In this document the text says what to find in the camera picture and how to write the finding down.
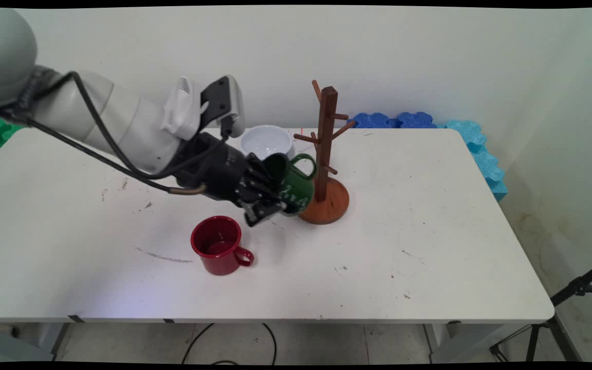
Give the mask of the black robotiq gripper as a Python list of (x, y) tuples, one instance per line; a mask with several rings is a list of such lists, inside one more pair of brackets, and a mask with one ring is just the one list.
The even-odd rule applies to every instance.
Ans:
[(287, 204), (280, 200), (277, 182), (263, 162), (253, 154), (244, 155), (226, 143), (218, 143), (219, 139), (209, 133), (198, 134), (190, 143), (181, 142), (175, 164), (183, 164), (208, 149), (214, 151), (175, 174), (179, 187), (196, 189), (204, 185), (204, 196), (242, 208), (249, 227), (284, 211)]

